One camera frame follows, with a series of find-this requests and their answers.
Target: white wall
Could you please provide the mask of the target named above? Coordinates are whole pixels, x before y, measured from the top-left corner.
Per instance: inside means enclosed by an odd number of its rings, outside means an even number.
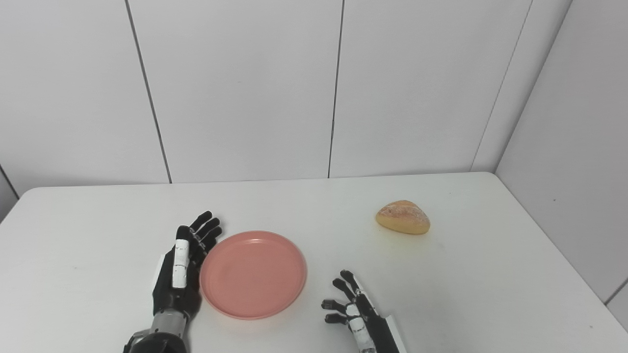
[[[7,179],[0,173],[0,222],[4,219],[13,205],[18,201]]]
[[[533,1],[474,156],[471,171],[495,172],[571,0]]]
[[[339,0],[131,0],[173,182],[325,178]]]
[[[573,1],[497,169],[602,300],[628,277],[627,14]]]
[[[207,182],[492,170],[568,2],[346,0],[337,94],[342,0],[130,7],[173,181]],[[1,3],[0,40],[18,193],[168,181],[124,2]]]
[[[566,4],[347,0],[331,176],[469,171],[507,70],[505,104],[520,106]],[[514,125],[501,114],[493,136]],[[476,170],[493,171],[506,141],[487,139]]]
[[[0,164],[18,193],[168,182],[124,1],[0,2]]]

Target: robotic hand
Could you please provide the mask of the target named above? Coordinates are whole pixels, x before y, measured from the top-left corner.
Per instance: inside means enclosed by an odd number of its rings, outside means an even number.
[[[353,273],[343,269],[340,276],[342,279],[336,278],[332,283],[345,293],[349,303],[324,300],[323,309],[339,312],[327,314],[325,322],[348,325],[360,353],[406,353],[393,317],[379,316]]]
[[[165,254],[153,290],[153,324],[133,334],[123,353],[187,353],[182,336],[200,309],[200,267],[222,233],[220,220],[212,217],[206,211],[189,227],[177,230],[175,246]]]

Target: table surface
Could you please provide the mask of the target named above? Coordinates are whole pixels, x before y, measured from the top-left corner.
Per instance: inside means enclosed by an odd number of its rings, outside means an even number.
[[[380,227],[408,199],[426,235]],[[192,353],[355,352],[323,322],[324,298],[354,271],[408,352],[626,352],[628,334],[503,184],[489,173],[323,180],[37,188],[0,224],[3,351],[121,352],[151,323],[156,262],[176,228],[211,210],[225,236],[292,240],[308,279],[283,312],[242,321],[203,303]]]

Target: pink plate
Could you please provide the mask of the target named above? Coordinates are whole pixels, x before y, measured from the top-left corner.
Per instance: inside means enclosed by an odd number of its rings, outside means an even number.
[[[249,231],[219,242],[200,270],[200,289],[221,313],[244,320],[275,315],[299,296],[307,269],[279,234]]]

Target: bread roll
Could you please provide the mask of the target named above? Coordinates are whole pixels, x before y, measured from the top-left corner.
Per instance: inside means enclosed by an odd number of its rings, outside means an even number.
[[[408,200],[387,204],[375,215],[375,220],[388,229],[407,234],[425,234],[430,229],[428,216]]]

